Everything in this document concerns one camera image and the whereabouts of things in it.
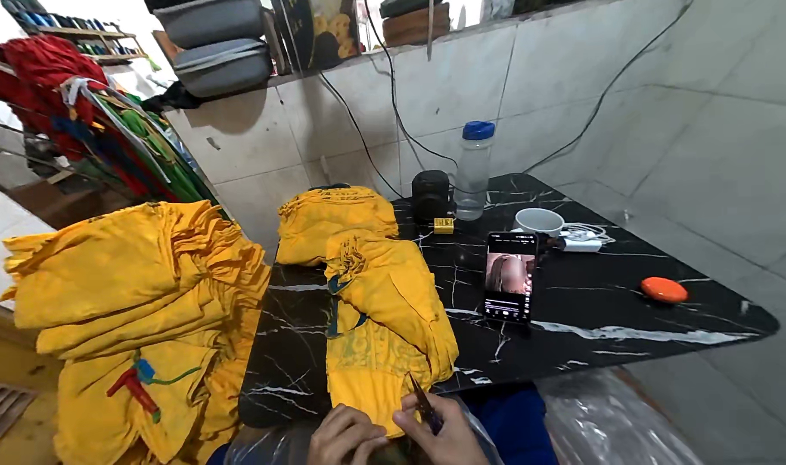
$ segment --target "human hand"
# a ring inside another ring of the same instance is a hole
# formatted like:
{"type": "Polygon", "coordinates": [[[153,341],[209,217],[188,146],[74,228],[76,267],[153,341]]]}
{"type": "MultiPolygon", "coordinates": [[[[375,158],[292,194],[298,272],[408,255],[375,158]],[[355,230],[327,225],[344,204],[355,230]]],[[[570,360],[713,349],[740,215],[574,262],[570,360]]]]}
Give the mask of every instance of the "human hand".
{"type": "Polygon", "coordinates": [[[467,423],[459,403],[453,399],[425,393],[430,405],[438,412],[444,425],[436,436],[427,425],[413,417],[419,400],[415,394],[401,399],[401,410],[393,413],[393,421],[414,441],[422,446],[433,465],[488,465],[473,430],[467,423]]]}
{"type": "Polygon", "coordinates": [[[338,404],[326,414],[309,441],[307,465],[365,465],[370,453],[387,444],[387,430],[373,425],[366,413],[338,404]],[[352,461],[345,461],[352,449],[352,461]]]}

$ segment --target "black speaker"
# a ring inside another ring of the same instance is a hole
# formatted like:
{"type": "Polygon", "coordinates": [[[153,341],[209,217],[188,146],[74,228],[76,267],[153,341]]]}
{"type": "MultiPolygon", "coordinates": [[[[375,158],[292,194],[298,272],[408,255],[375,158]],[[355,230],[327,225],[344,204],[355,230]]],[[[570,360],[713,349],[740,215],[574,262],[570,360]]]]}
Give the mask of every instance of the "black speaker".
{"type": "Polygon", "coordinates": [[[441,170],[422,171],[413,178],[413,216],[421,223],[452,216],[450,179],[441,170]]]}

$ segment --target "orange object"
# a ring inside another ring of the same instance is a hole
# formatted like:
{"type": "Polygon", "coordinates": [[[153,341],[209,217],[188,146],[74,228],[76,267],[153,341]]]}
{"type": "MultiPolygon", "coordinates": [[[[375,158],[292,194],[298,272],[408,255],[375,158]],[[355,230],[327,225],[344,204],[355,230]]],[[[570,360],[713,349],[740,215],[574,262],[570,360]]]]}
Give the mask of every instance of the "orange object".
{"type": "Polygon", "coordinates": [[[652,299],[669,304],[678,304],[689,298],[689,291],[677,281],[652,276],[640,283],[643,292],[652,299]]]}

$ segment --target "gray case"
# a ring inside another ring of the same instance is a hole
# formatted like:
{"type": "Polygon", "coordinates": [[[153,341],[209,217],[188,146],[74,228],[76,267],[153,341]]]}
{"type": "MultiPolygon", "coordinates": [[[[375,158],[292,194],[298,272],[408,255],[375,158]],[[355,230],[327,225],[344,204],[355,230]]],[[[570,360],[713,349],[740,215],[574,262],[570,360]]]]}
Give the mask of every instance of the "gray case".
{"type": "Polygon", "coordinates": [[[261,3],[257,0],[195,0],[153,13],[169,40],[184,49],[264,35],[261,3]]]}
{"type": "Polygon", "coordinates": [[[195,97],[214,97],[251,88],[270,76],[270,51],[260,40],[236,39],[184,50],[174,73],[195,97]]]}

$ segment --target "blue pants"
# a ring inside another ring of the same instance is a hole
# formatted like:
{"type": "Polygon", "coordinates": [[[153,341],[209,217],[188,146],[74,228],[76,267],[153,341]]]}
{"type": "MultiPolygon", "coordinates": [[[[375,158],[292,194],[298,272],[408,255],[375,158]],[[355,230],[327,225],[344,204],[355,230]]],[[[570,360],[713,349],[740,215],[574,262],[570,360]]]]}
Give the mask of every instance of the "blue pants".
{"type": "Polygon", "coordinates": [[[545,429],[545,402],[532,383],[460,393],[493,439],[505,465],[557,465],[545,429]]]}

